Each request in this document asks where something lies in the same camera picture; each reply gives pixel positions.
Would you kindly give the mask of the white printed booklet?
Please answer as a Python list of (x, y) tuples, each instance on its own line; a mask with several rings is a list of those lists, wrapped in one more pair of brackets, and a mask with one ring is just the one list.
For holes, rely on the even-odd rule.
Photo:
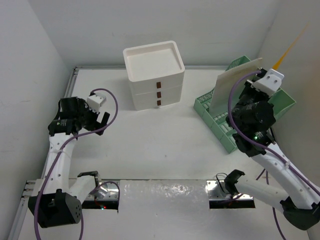
[(228, 111), (228, 99), (233, 85), (243, 76), (261, 68), (262, 62), (261, 57), (250, 60), (244, 55), (233, 60), (227, 70), (217, 77), (208, 110), (212, 117)]

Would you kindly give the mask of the yellow folder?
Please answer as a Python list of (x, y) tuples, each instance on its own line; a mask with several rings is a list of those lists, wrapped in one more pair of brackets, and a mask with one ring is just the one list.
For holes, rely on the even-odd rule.
[(295, 44), (298, 42), (298, 40), (301, 38), (301, 36), (304, 34), (304, 32), (306, 31), (306, 29), (309, 27), (310, 22), (308, 21), (306, 23), (306, 25), (304, 26), (304, 28), (302, 29), (302, 31), (299, 33), (299, 35), (295, 38), (295, 40), (290, 44), (290, 46), (288, 47), (288, 49), (283, 53), (283, 55), (278, 59), (278, 61), (272, 66), (272, 69), (274, 69), (275, 71), (277, 71), (281, 65), (281, 63), (283, 62), (283, 60), (285, 59), (285, 57), (288, 55), (288, 53), (290, 52), (290, 50), (295, 46)]

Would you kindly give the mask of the white drawer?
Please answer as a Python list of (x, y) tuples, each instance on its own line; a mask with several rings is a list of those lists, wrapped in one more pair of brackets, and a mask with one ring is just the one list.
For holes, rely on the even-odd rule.
[(174, 95), (157, 98), (156, 96), (149, 94), (137, 94), (134, 95), (132, 99), (135, 109), (137, 111), (142, 111), (178, 103), (181, 100), (181, 97), (179, 95)]
[(184, 73), (164, 77), (152, 78), (141, 81), (128, 81), (131, 92), (134, 95), (156, 92), (157, 90), (178, 87), (183, 84)]
[(161, 100), (161, 104), (173, 104), (181, 100), (183, 86), (171, 87), (167, 89), (158, 89), (155, 92), (147, 92), (135, 94), (132, 96), (135, 103), (157, 102)]

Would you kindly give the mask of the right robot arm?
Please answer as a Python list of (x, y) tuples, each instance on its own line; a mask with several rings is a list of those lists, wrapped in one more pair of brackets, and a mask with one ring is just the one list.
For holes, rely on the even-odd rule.
[(233, 94), (242, 83), (238, 80), (228, 98), (227, 124), (237, 148), (261, 165), (281, 188), (251, 180), (241, 170), (233, 170), (224, 179), (228, 194), (248, 194), (272, 206), (296, 228), (306, 231), (320, 221), (320, 189), (311, 183), (291, 161), (284, 156), (269, 129), (276, 122), (274, 106), (269, 95), (246, 81), (238, 102), (232, 105)]

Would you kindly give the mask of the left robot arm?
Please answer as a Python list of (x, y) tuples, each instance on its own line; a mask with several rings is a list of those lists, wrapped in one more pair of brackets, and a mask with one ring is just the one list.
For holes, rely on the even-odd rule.
[(44, 179), (36, 196), (28, 201), (28, 208), (41, 228), (77, 224), (82, 217), (82, 204), (90, 191), (98, 185), (98, 172), (82, 172), (69, 185), (71, 159), (80, 130), (101, 136), (110, 114), (105, 112), (98, 121), (106, 97), (92, 93), (87, 99), (62, 98), (58, 111), (48, 126), (50, 148)]

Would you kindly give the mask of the green file rack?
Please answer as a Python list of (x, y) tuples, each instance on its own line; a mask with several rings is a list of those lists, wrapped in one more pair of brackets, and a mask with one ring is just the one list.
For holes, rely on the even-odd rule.
[[(251, 73), (240, 78), (229, 93), (227, 107), (231, 107), (232, 118), (237, 127), (249, 138), (259, 141), (263, 134), (279, 120), (296, 102), (280, 86), (280, 88), (269, 97), (268, 102), (273, 104), (273, 112), (238, 112), (237, 103), (245, 88), (245, 82), (255, 82), (265, 76), (268, 70), (262, 66)], [(232, 153), (238, 147), (236, 145), (237, 131), (232, 127), (228, 110), (216, 117), (209, 113), (209, 107), (213, 96), (214, 88), (208, 93), (198, 97), (194, 102), (194, 110), (198, 113), (211, 132), (217, 137), (228, 153)]]

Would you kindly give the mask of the white three-drawer organizer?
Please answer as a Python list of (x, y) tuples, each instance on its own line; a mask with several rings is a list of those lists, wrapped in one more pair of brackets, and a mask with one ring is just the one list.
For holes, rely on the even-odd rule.
[(185, 66), (175, 41), (129, 47), (123, 50), (128, 82), (185, 74)]

